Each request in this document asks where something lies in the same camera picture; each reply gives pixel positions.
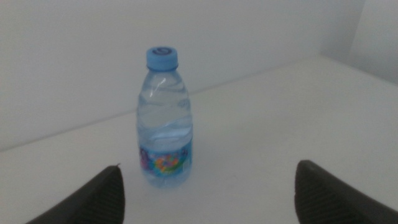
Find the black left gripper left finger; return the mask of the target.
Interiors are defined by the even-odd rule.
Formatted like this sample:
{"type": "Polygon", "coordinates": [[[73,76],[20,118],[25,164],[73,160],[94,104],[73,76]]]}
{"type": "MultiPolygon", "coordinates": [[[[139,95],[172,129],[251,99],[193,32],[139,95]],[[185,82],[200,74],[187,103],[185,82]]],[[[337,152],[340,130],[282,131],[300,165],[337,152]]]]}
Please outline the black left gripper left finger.
{"type": "Polygon", "coordinates": [[[125,192],[119,166],[108,166],[30,224],[122,224],[125,192]]]}

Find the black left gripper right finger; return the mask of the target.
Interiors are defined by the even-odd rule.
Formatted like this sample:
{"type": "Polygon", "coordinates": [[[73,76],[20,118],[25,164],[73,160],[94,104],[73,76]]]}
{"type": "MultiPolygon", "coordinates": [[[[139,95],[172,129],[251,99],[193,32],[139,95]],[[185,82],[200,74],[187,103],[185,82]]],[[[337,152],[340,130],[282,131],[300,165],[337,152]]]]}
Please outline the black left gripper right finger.
{"type": "Polygon", "coordinates": [[[397,224],[396,210],[310,160],[302,160],[297,165],[294,204],[300,223],[397,224]]]}

